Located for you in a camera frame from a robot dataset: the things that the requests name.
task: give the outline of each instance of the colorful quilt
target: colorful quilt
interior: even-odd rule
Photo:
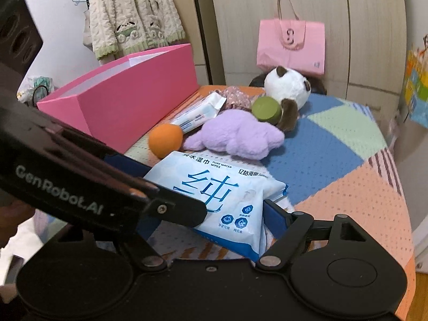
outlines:
[[[198,97],[190,98],[177,111]],[[349,214],[406,271],[407,292],[396,313],[405,319],[415,289],[410,219],[393,157],[367,107],[312,94],[284,145],[271,151],[261,163],[211,152],[202,154],[268,171],[289,185],[288,199],[296,210],[318,220],[332,220],[337,213]],[[148,165],[156,163],[146,136],[127,155]],[[149,243],[166,259],[237,257],[187,228],[165,222]]]

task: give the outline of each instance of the wooden floor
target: wooden floor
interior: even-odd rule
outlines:
[[[416,274],[416,292],[406,321],[428,321],[428,274]]]

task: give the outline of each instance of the pink cardboard box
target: pink cardboard box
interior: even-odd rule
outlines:
[[[190,44],[135,53],[72,81],[37,107],[125,153],[198,90]]]

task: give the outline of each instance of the orange ball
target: orange ball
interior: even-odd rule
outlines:
[[[183,143],[183,131],[178,125],[161,124],[148,135],[148,147],[159,159],[178,151]]]

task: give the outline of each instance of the wet wipes pack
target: wet wipes pack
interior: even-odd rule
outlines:
[[[208,214],[200,235],[252,261],[265,252],[263,200],[282,197],[283,182],[215,159],[172,152],[144,177],[203,201]]]
[[[178,125],[184,134],[188,133],[215,118],[225,102],[225,97],[218,93],[211,93],[175,116],[171,124]]]

